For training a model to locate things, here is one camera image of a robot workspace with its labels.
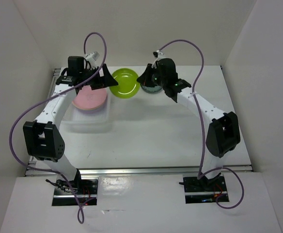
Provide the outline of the beige plastic plate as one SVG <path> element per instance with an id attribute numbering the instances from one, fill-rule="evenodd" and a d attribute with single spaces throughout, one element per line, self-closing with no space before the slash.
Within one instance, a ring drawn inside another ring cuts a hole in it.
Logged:
<path id="1" fill-rule="evenodd" d="M 103 104 L 101 104 L 101 105 L 99 105 L 95 108 L 86 109 L 86 108 L 81 108 L 81 107 L 75 105 L 73 102 L 72 102 L 72 104 L 73 104 L 74 107 L 76 107 L 77 109 L 79 109 L 81 111 L 96 111 L 98 109 L 104 108 L 104 106 L 105 106 L 105 103 L 103 103 Z"/>

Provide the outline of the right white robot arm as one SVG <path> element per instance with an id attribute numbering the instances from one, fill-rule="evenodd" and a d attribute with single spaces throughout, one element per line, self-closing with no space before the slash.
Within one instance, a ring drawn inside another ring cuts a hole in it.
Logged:
<path id="1" fill-rule="evenodd" d="M 238 118 L 195 91 L 199 74 L 181 75 L 172 59 L 148 64 L 142 74 L 128 68 L 110 73 L 111 114 L 116 133 L 104 141 L 122 166 L 184 166 L 201 152 L 198 184 L 214 187 L 225 154 L 240 142 Z"/>

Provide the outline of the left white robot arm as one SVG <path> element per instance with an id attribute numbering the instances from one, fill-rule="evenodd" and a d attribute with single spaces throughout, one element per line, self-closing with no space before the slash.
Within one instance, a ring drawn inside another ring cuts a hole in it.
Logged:
<path id="1" fill-rule="evenodd" d="M 49 172 L 58 175 L 57 185 L 72 194 L 82 190 L 80 171 L 65 156 L 65 142 L 59 128 L 71 104 L 83 111 L 96 111 L 107 100 L 106 81 L 110 73 L 106 64 L 101 67 L 67 67 L 57 78 L 54 92 L 41 114 L 23 125 L 28 154 L 48 165 Z"/>

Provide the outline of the green plastic plate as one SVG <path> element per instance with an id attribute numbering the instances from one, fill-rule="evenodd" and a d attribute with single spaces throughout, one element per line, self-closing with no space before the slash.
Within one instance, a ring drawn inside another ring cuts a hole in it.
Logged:
<path id="1" fill-rule="evenodd" d="M 120 68 L 112 73 L 113 78 L 118 82 L 118 85 L 111 86 L 110 92 L 120 98 L 129 99 L 135 96 L 140 84 L 137 82 L 138 74 L 129 68 Z"/>

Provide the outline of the blue floral ceramic plate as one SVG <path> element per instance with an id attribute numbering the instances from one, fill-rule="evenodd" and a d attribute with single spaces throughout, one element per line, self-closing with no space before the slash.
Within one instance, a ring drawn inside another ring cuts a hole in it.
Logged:
<path id="1" fill-rule="evenodd" d="M 162 91 L 162 87 L 161 86 L 154 86 L 154 87 L 147 87 L 145 85 L 141 84 L 141 88 L 144 92 L 148 93 L 148 94 L 157 94 L 160 91 Z"/>

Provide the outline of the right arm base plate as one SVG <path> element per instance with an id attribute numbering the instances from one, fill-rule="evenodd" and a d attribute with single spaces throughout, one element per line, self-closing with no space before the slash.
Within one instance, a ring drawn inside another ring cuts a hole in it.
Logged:
<path id="1" fill-rule="evenodd" d="M 215 203 L 217 198 L 219 198 L 218 202 L 229 202 L 223 176 L 219 176 L 209 183 L 206 182 L 205 178 L 198 180 L 194 176 L 183 177 L 183 181 L 179 184 L 183 186 L 186 204 Z"/>

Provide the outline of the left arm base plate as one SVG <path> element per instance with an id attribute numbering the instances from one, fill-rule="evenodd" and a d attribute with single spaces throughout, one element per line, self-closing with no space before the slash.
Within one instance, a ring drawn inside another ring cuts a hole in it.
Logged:
<path id="1" fill-rule="evenodd" d="M 66 182 L 61 180 L 52 182 L 49 179 L 45 181 L 54 187 L 52 206 L 77 205 L 75 196 Z M 98 179 L 82 180 L 81 184 L 81 188 L 73 187 L 79 202 L 85 206 L 97 205 Z"/>

